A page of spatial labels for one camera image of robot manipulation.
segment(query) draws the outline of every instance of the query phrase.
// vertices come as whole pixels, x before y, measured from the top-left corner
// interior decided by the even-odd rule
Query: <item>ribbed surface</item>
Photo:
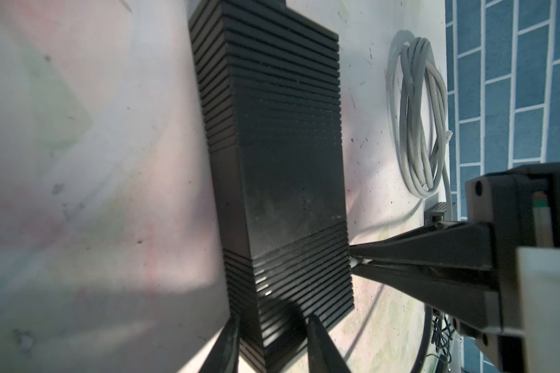
[[[189,28],[240,353],[280,371],[306,317],[353,309],[338,37],[271,0],[204,0]]]

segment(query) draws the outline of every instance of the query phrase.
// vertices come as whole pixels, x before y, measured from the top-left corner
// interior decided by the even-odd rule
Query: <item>blue wall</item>
[[[450,178],[560,161],[560,0],[446,0]]]

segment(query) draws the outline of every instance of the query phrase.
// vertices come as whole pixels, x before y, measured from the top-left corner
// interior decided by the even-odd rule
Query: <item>white cable coil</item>
[[[452,218],[452,198],[450,181],[445,168],[446,146],[449,135],[446,126],[447,91],[440,72],[435,67],[431,44],[425,38],[415,38],[400,52],[403,69],[403,87],[400,98],[399,152],[398,162],[407,188],[417,198],[432,196],[444,181],[446,220]],[[423,81],[431,102],[435,143],[431,154],[427,154],[425,131],[421,121],[421,100]]]

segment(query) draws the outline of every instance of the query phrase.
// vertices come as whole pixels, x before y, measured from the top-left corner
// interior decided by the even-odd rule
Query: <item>tangled black wire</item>
[[[452,355],[450,353],[450,343],[455,337],[455,328],[452,326],[451,319],[442,312],[433,310],[433,334],[431,343],[435,345],[435,352],[427,356],[435,356],[442,362],[450,364]]]

